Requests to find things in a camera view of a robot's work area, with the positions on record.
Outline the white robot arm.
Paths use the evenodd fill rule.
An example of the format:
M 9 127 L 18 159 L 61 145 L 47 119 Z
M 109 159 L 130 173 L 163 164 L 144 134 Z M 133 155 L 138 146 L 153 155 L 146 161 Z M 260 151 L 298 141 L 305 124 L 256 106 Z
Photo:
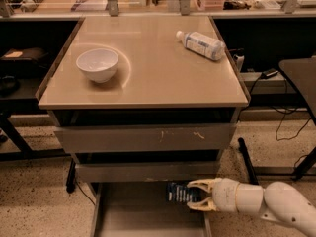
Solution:
M 198 211 L 245 213 L 263 220 L 295 228 L 307 237 L 316 237 L 316 207 L 295 187 L 273 182 L 263 188 L 228 178 L 190 181 L 188 188 L 207 193 L 200 202 L 188 202 Z

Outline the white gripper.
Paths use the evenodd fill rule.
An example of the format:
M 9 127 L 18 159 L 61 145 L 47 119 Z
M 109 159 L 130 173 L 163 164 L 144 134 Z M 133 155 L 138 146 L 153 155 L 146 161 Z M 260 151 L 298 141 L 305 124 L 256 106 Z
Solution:
M 212 191 L 212 197 L 199 202 L 188 202 L 187 207 L 198 211 L 236 212 L 236 191 L 238 182 L 231 179 L 199 179 L 187 183 L 188 188 L 201 189 L 207 193 Z

